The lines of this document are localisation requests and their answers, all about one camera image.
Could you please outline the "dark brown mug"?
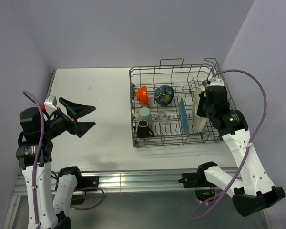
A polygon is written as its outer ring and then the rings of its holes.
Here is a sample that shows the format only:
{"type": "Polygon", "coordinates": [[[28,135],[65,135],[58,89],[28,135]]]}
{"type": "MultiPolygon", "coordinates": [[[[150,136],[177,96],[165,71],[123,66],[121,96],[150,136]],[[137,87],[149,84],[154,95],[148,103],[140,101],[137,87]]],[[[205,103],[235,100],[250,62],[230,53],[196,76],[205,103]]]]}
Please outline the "dark brown mug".
{"type": "Polygon", "coordinates": [[[141,139],[154,137],[154,132],[149,127],[148,121],[141,120],[138,122],[137,137],[141,139]]]}

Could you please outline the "cream plate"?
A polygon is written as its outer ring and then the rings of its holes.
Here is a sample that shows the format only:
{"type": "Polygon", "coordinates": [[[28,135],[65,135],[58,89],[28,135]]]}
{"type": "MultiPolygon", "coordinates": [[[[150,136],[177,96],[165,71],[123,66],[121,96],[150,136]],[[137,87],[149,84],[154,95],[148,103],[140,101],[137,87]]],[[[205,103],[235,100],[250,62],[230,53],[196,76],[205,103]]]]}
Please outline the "cream plate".
{"type": "Polygon", "coordinates": [[[192,101],[192,122],[193,122],[193,127],[196,132],[201,132],[206,124],[206,117],[200,117],[198,116],[198,106],[200,102],[200,97],[199,94],[205,92],[205,87],[204,86],[199,86],[196,91],[194,92],[193,95],[193,101],[192,101]]]}

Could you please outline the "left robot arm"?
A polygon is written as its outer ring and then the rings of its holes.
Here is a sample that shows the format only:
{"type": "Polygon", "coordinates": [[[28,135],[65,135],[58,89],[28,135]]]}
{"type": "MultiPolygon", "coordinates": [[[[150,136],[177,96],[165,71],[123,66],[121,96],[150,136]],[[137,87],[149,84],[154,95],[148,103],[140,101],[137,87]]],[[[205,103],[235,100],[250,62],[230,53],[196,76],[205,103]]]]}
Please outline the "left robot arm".
{"type": "Polygon", "coordinates": [[[30,229],[70,229],[69,209],[73,192],[83,186],[77,166],[62,168],[56,178],[55,195],[51,190],[52,140],[64,132],[84,136],[95,122],[80,122],[96,110],[62,97],[48,97],[45,105],[53,108],[51,114],[40,106],[30,107],[20,113],[22,132],[19,134],[16,158],[26,182],[29,204],[30,229]]]}

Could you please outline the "blue floral ceramic bowl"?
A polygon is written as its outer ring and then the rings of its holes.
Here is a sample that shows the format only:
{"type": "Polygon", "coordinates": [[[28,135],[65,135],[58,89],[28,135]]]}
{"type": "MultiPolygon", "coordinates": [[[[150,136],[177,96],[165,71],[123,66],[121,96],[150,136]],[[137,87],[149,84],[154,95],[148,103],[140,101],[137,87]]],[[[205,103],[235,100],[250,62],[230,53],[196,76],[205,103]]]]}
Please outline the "blue floral ceramic bowl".
{"type": "Polygon", "coordinates": [[[160,106],[168,106],[174,98],[174,90],[171,86],[162,85],[156,88],[154,99],[160,106]]]}

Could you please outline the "orange plastic bowl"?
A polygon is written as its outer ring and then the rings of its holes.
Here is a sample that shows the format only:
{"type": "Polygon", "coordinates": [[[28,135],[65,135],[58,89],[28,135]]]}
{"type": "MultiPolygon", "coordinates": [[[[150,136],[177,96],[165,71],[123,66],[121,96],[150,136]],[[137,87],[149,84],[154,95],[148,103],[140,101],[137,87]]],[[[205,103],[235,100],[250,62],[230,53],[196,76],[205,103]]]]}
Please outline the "orange plastic bowl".
{"type": "Polygon", "coordinates": [[[136,99],[142,105],[148,105],[149,104],[146,86],[143,86],[143,87],[138,89],[138,91],[136,92],[136,99]]]}

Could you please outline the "clear plastic glass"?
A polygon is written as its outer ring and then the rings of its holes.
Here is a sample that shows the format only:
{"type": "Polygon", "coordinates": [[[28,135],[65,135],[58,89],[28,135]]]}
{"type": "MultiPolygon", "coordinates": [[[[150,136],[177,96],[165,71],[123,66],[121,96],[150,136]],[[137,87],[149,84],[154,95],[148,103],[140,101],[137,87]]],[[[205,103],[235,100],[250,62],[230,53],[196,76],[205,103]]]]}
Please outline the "clear plastic glass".
{"type": "Polygon", "coordinates": [[[167,119],[168,119],[167,113],[164,111],[159,111],[156,115],[156,120],[161,124],[165,123],[167,119]]]}

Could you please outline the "green plastic cup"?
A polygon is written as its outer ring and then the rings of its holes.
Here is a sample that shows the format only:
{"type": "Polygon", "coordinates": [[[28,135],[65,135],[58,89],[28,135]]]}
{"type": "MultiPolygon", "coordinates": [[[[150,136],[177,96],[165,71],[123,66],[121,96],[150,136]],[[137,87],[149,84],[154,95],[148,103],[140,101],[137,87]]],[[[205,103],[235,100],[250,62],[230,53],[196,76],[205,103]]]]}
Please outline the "green plastic cup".
{"type": "Polygon", "coordinates": [[[152,123],[152,114],[148,107],[142,107],[138,113],[138,122],[145,120],[148,124],[152,123]]]}

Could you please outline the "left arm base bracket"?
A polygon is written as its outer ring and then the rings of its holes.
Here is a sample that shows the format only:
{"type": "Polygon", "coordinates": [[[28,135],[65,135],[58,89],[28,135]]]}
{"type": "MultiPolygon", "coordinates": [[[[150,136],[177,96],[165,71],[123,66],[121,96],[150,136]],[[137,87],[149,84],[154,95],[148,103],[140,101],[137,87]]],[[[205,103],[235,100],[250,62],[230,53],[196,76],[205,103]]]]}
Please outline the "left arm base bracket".
{"type": "Polygon", "coordinates": [[[82,176],[80,188],[98,187],[99,176],[82,176]]]}

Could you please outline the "teal scalloped plate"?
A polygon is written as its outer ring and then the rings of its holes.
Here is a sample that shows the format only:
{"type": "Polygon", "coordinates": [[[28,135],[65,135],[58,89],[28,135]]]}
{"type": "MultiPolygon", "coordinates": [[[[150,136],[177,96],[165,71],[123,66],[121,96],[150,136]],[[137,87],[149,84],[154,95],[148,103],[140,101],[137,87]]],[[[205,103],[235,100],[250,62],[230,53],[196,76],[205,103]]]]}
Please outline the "teal scalloped plate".
{"type": "Polygon", "coordinates": [[[184,103],[183,98],[180,99],[178,107],[179,107],[179,112],[180,112],[183,133],[188,137],[190,135],[189,124],[188,124],[187,112],[186,112],[185,103],[184,103]]]}

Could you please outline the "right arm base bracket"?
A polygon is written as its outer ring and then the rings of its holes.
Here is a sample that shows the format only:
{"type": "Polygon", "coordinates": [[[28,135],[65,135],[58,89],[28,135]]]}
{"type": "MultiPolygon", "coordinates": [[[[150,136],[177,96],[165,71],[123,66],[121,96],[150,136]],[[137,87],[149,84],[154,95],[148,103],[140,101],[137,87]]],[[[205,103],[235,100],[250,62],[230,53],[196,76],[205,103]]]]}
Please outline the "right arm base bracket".
{"type": "Polygon", "coordinates": [[[178,180],[184,188],[211,187],[204,172],[182,173],[182,178],[178,180]]]}

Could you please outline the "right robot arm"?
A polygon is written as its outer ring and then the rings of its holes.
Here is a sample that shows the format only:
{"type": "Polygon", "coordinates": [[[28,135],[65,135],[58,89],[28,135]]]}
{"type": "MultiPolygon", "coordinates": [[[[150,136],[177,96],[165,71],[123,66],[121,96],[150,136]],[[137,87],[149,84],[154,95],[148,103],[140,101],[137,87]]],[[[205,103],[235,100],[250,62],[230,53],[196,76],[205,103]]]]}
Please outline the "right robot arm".
{"type": "Polygon", "coordinates": [[[218,130],[238,167],[237,177],[224,172],[217,163],[207,162],[198,167],[197,182],[210,183],[228,194],[241,216],[248,216],[273,206],[286,194],[269,178],[251,141],[251,134],[243,114],[232,110],[224,86],[200,86],[193,96],[196,117],[208,118],[218,130]]]}

